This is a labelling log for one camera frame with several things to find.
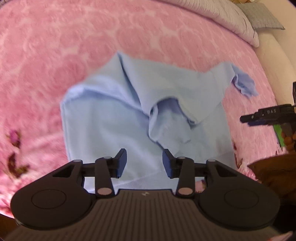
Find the pink blanket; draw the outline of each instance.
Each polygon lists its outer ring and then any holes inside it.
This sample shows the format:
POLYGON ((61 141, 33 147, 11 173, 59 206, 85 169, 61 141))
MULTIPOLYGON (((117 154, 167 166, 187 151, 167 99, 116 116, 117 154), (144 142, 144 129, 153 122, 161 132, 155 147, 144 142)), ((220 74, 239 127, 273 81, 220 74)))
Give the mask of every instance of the pink blanket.
POLYGON ((117 51, 136 58, 207 71, 231 61, 256 82, 247 99, 233 86, 223 100, 239 170, 278 149, 270 127, 250 128, 243 114, 275 105, 253 49, 220 25, 151 0, 13 0, 0 9, 0 213, 21 187, 67 162, 59 102, 65 91, 104 65, 117 51), (21 152, 6 137, 21 132, 21 152), (30 165, 20 178, 7 175, 7 159, 30 165))

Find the bed sheet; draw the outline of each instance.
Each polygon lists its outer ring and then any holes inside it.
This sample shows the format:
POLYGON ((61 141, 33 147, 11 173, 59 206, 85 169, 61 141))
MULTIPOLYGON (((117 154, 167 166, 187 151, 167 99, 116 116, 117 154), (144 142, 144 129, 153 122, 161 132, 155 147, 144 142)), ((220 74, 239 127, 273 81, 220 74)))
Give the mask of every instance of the bed sheet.
POLYGON ((0 213, 21 187, 67 162, 59 103, 66 90, 104 65, 116 51, 135 58, 207 71, 231 61, 256 83, 248 99, 233 86, 223 100, 237 167, 281 153, 270 127, 250 128, 243 114, 276 105, 252 47, 216 24, 151 0, 13 0, 0 9, 0 213), (6 134, 21 133, 21 151, 6 134), (7 159, 29 164, 20 178, 7 175, 7 159))

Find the wrinkled cloth fold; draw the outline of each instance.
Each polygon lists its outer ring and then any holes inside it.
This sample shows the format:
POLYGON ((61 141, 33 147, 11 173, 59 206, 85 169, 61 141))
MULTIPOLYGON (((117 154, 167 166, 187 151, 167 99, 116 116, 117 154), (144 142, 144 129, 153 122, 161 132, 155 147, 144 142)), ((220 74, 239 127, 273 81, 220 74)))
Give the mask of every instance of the wrinkled cloth fold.
MULTIPOLYGON (((117 53, 95 74, 71 87, 61 102, 69 160, 94 162, 121 148, 128 161, 119 188, 176 189, 162 165, 162 149, 195 162, 217 159, 235 168, 222 99, 230 83, 257 95, 254 81, 225 62, 206 73, 117 53)), ((94 192, 94 179, 85 188, 94 192)))

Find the pillow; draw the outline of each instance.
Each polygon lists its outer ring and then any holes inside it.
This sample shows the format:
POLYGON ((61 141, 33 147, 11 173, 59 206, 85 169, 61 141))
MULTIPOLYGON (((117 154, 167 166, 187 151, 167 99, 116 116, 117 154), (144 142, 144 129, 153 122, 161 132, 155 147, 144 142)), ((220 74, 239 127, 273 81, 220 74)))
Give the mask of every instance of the pillow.
POLYGON ((270 32, 282 47, 296 73, 296 7, 289 0, 261 0, 260 2, 265 4, 268 10, 285 26, 286 31, 271 29, 270 32))
POLYGON ((296 72, 287 54, 270 31, 260 31, 258 37, 260 47, 254 51, 264 69, 277 104, 294 104, 292 87, 296 80, 296 72))
POLYGON ((253 29, 277 28, 284 30, 283 25, 272 15, 263 3, 237 4, 250 21, 253 29))
POLYGON ((257 33, 246 15, 229 0, 161 0, 191 10, 234 32, 244 41, 259 46, 257 33))

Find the light blue cloth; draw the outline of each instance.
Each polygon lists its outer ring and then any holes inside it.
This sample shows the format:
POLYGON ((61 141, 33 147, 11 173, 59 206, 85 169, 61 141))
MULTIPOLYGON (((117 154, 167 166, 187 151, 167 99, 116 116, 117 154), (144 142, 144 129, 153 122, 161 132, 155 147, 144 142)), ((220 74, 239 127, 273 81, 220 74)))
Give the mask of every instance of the light blue cloth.
MULTIPOLYGON (((71 87, 61 103, 69 160, 94 162, 127 150, 119 188, 176 189, 162 164, 162 148, 195 162, 217 159, 236 168, 221 100, 229 84, 257 95, 254 81, 231 63, 206 73, 117 53, 97 73, 71 87)), ((85 189, 94 192, 94 178, 85 189)))

